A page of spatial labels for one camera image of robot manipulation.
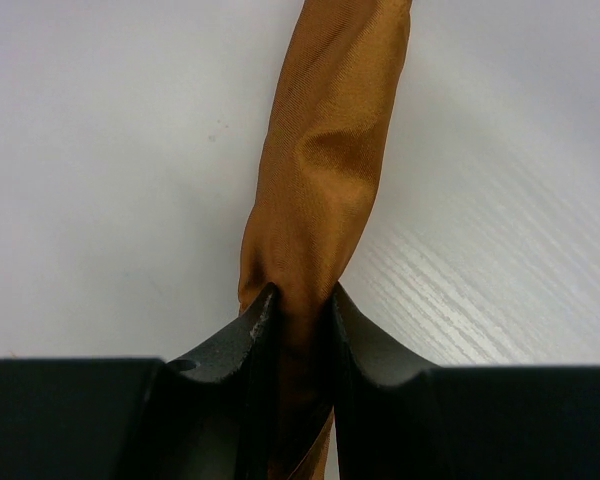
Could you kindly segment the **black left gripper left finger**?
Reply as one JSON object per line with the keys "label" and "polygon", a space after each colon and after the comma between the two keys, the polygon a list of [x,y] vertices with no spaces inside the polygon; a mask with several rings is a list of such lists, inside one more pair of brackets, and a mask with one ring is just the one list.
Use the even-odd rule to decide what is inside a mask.
{"label": "black left gripper left finger", "polygon": [[263,479],[278,292],[187,353],[0,359],[0,479]]}

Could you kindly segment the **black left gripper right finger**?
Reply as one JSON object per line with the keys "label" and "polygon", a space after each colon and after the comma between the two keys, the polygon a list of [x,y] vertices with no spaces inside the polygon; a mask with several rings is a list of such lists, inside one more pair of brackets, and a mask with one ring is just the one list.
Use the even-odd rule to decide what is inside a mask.
{"label": "black left gripper right finger", "polygon": [[441,367],[330,301],[344,479],[600,479],[600,366]]}

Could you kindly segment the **orange cloth napkin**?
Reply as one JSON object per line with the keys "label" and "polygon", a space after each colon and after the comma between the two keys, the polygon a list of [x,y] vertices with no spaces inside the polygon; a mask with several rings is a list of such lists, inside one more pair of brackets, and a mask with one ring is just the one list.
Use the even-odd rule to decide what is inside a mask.
{"label": "orange cloth napkin", "polygon": [[328,300],[372,211],[410,32],[407,1],[307,1],[281,68],[238,298],[279,290],[270,479],[320,479],[333,421]]}

